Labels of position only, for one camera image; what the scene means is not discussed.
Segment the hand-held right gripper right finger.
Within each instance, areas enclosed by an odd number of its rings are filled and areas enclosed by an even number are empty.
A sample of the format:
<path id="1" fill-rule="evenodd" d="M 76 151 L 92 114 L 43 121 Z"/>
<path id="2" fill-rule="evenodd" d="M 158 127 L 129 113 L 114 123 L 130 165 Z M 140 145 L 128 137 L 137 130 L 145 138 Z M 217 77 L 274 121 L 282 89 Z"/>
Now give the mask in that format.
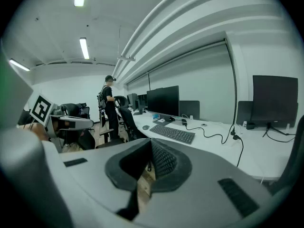
<path id="1" fill-rule="evenodd" d="M 246 228 L 269 191 L 222 157 L 151 139 L 156 181 L 135 224 L 145 228 Z"/>

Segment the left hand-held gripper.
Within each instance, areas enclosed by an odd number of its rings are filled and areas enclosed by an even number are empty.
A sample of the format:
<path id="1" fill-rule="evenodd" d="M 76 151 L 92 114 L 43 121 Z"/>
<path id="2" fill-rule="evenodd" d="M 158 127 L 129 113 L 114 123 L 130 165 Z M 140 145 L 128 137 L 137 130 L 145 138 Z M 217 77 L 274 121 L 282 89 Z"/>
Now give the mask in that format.
<path id="1" fill-rule="evenodd" d="M 57 105 L 41 94 L 36 97 L 29 114 L 33 123 L 28 129 L 40 139 L 62 138 L 59 130 L 83 130 L 94 125 L 91 119 L 67 116 L 65 105 Z"/>

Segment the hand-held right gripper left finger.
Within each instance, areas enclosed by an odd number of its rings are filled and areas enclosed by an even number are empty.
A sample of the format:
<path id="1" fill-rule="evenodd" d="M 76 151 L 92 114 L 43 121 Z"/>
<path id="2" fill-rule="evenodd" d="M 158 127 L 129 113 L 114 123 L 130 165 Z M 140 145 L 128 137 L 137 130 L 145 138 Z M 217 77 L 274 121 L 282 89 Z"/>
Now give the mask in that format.
<path id="1" fill-rule="evenodd" d="M 96 150 L 58 155 L 58 187 L 74 228 L 148 228 L 135 221 L 138 213 L 137 182 L 132 190 L 117 188 L 106 175 L 107 161 L 118 153 L 130 154 L 149 146 L 149 139 Z"/>

